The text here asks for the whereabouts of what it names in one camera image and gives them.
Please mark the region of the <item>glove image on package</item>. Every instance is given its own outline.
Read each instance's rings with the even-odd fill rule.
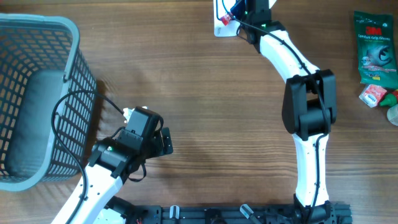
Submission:
[[[361,83],[397,89],[393,16],[355,11],[354,26]]]

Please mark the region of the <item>wooden surface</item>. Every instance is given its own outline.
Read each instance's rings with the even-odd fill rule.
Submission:
[[[385,109],[358,99],[364,85],[352,15],[396,14],[397,5],[280,0],[273,10],[297,48],[336,74],[338,117],[327,147],[326,181],[332,201],[352,205],[355,223],[398,222],[398,127]],[[297,168],[280,115],[284,83],[253,46],[214,36],[211,1],[0,10],[69,17],[80,28],[80,48],[99,90],[122,108],[146,105],[164,117],[174,153],[148,160],[148,176],[126,182],[119,197],[162,206],[292,202]],[[97,106],[89,147],[122,125],[110,105]],[[51,222],[78,178],[0,192],[0,223]]]

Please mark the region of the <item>plastic bin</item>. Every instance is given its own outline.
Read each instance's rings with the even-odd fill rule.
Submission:
[[[75,90],[96,90],[79,50],[77,26],[64,17],[0,14],[0,190],[78,172],[56,142],[50,119],[56,102]],[[70,96],[57,112],[62,141],[83,159],[95,96]]]

